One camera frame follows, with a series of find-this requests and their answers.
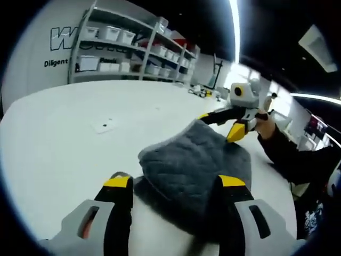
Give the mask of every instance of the yellow accent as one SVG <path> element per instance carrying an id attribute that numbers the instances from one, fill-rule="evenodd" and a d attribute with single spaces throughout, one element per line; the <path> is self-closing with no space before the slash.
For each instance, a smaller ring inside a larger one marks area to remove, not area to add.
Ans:
<path id="1" fill-rule="evenodd" d="M 238 178 L 225 175 L 219 175 L 219 177 L 222 179 L 223 187 L 245 186 L 245 183 Z"/>
<path id="2" fill-rule="evenodd" d="M 203 117 L 206 117 L 206 116 L 208 116 L 208 114 L 206 113 L 206 114 L 203 114 L 203 115 L 201 115 L 198 119 L 202 119 Z"/>
<path id="3" fill-rule="evenodd" d="M 228 142 L 235 142 L 244 138 L 245 135 L 245 124 L 234 123 L 226 139 Z"/>
<path id="4" fill-rule="evenodd" d="M 103 186 L 125 188 L 127 187 L 129 178 L 129 176 L 113 178 L 104 183 Z"/>
<path id="5" fill-rule="evenodd" d="M 241 92 L 241 94 L 240 94 L 240 95 L 236 95 L 236 96 L 238 96 L 238 97 L 242 97 L 242 96 L 243 96 L 243 94 L 244 94 L 243 87 L 236 86 L 235 88 L 239 88 L 239 89 L 240 89 L 240 92 Z"/>

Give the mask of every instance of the gray cloth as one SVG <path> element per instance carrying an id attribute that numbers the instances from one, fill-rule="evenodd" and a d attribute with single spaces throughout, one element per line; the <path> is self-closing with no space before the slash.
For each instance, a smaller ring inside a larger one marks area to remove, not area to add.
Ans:
<path id="1" fill-rule="evenodd" d="M 204 218 L 217 175 L 237 177 L 251 189 L 249 153 L 227 143 L 224 136 L 200 120 L 175 137 L 142 150 L 139 159 L 145 179 L 159 194 L 155 200 L 171 204 L 168 209 L 185 211 L 192 220 Z"/>

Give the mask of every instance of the person's hand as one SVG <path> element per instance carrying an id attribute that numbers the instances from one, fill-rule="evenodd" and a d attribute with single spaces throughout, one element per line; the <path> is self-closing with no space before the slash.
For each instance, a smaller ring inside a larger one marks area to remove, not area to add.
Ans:
<path id="1" fill-rule="evenodd" d="M 267 112 L 265 112 L 264 110 L 260 110 L 260 109 L 258 110 L 258 113 L 267 114 Z M 257 118 L 257 124 L 255 127 L 255 130 L 261 135 L 263 140 L 267 140 L 271 138 L 275 129 L 276 129 L 276 124 L 271 119 L 271 117 L 268 117 L 266 121 Z"/>

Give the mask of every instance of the window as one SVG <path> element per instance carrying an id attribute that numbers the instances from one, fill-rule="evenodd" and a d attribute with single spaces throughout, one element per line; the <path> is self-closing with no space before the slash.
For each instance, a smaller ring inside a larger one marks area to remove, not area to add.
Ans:
<path id="1" fill-rule="evenodd" d="M 224 88 L 230 89 L 233 83 L 247 83 L 247 82 L 248 82 L 247 78 L 242 77 L 238 74 L 235 74 L 234 72 L 229 72 L 228 75 L 226 76 Z"/>
<path id="2" fill-rule="evenodd" d="M 260 77 L 261 77 L 261 74 L 259 72 L 254 71 L 254 70 L 251 71 L 250 80 L 252 79 L 259 80 Z"/>
<path id="3" fill-rule="evenodd" d="M 237 75 L 243 76 L 244 78 L 248 78 L 250 74 L 250 68 L 236 63 L 232 64 L 231 71 Z"/>
<path id="4" fill-rule="evenodd" d="M 288 116 L 293 102 L 293 97 L 290 93 L 274 81 L 270 84 L 269 92 L 270 95 L 273 92 L 277 94 L 277 98 L 270 105 L 270 110 L 274 109 L 282 115 Z"/>

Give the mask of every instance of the gray towel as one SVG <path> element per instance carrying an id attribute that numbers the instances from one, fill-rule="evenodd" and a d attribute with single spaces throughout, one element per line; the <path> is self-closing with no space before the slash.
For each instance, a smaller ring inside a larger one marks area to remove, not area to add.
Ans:
<path id="1" fill-rule="evenodd" d="M 180 226 L 191 233 L 196 233 L 196 226 L 205 219 L 217 175 L 237 177 L 251 189 L 249 153 L 227 143 L 224 136 L 200 120 L 175 137 L 142 150 L 139 159 L 145 180 L 135 186 L 135 193 L 152 206 L 163 205 L 172 211 L 168 217 L 173 214 L 170 218 L 180 221 Z"/>

